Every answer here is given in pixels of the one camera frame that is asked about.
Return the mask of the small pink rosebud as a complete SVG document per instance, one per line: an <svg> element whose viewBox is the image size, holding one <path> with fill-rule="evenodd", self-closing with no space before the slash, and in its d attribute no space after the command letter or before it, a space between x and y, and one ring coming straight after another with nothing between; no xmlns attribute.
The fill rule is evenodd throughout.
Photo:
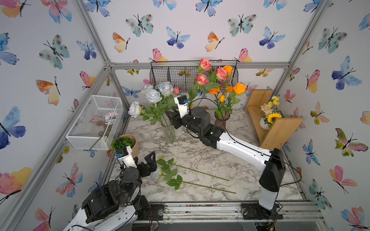
<svg viewBox="0 0 370 231"><path fill-rule="evenodd" d="M181 95L181 93L180 93L180 89L179 89L178 87L174 87L173 95L174 95L175 97L177 97L177 96Z"/></svg>

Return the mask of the orange marigold flower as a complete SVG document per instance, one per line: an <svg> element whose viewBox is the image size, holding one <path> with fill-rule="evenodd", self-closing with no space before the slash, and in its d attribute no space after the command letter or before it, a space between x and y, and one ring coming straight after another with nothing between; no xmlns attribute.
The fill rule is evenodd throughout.
<svg viewBox="0 0 370 231"><path fill-rule="evenodd" d="M218 88L218 89L212 88L212 89L209 91L209 94L214 96L214 100L213 100L213 102L216 104L216 102L215 102L216 97L215 97L215 96L216 96L216 95L218 95L218 94L222 94L222 93L221 93L220 88Z"/></svg>

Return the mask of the orange yellow tulip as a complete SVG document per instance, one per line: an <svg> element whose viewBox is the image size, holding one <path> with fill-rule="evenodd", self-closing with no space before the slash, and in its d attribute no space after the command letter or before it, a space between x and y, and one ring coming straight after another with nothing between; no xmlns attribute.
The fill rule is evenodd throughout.
<svg viewBox="0 0 370 231"><path fill-rule="evenodd" d="M216 113L218 115L219 120L223 120L228 113L229 109L227 107L226 103L226 96L224 94L218 94L215 96L215 102L216 102Z"/></svg>

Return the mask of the pink rose tall stem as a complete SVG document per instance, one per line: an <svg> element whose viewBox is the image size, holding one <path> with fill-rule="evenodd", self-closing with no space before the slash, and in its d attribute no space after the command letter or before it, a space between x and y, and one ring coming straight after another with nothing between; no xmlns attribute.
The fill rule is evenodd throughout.
<svg viewBox="0 0 370 231"><path fill-rule="evenodd" d="M204 72L209 71L211 67L212 67L211 62L206 58L202 58L199 63L197 74L204 74Z"/></svg>

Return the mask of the orange rose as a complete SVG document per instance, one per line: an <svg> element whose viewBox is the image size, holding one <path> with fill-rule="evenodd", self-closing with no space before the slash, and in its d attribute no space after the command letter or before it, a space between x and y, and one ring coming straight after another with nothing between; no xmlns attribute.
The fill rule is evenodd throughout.
<svg viewBox="0 0 370 231"><path fill-rule="evenodd" d="M240 96L245 93L247 87L243 84L237 83L236 86L233 88L235 92L234 101L233 101L233 106L234 106L235 104L238 104L241 101Z"/></svg>
<svg viewBox="0 0 370 231"><path fill-rule="evenodd" d="M233 67L232 66L229 66L229 65L226 65L223 67L223 70L226 71L226 79L227 80L230 80L232 79L231 75L233 73Z"/></svg>

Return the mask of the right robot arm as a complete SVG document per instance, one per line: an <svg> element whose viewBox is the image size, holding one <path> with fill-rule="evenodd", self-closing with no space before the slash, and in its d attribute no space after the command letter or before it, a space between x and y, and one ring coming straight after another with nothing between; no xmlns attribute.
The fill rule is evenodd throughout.
<svg viewBox="0 0 370 231"><path fill-rule="evenodd" d="M187 107L179 106L165 113L175 129L184 127L204 145L231 153L260 170L261 194L258 206L269 212L273 210L287 165L279 149L263 149L236 138L226 129L212 124L210 114L202 107L189 111Z"/></svg>

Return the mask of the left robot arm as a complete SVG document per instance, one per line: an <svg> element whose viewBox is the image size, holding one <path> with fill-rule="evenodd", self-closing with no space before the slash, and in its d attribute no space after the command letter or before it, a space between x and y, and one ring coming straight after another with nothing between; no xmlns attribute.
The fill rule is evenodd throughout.
<svg viewBox="0 0 370 231"><path fill-rule="evenodd" d="M144 177L157 170L155 152L141 163L126 151L116 158L120 174L90 193L65 227L66 231L116 231L136 220L152 220L152 208L142 194L141 185Z"/></svg>

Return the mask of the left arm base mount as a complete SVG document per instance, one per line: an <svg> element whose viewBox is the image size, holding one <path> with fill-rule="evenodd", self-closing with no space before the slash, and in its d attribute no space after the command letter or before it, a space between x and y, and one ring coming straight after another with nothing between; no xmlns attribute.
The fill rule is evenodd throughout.
<svg viewBox="0 0 370 231"><path fill-rule="evenodd" d="M149 203L144 195L134 200L137 220L163 220L164 205Z"/></svg>

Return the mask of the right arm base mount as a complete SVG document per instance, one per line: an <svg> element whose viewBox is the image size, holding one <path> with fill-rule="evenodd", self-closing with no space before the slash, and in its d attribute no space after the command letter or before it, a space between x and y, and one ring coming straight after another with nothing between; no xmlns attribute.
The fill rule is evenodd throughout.
<svg viewBox="0 0 370 231"><path fill-rule="evenodd" d="M278 213L279 209L281 209L279 204L274 204L272 210L265 209L259 203L241 204L241 213L244 220L280 220L283 219L283 216Z"/></svg>

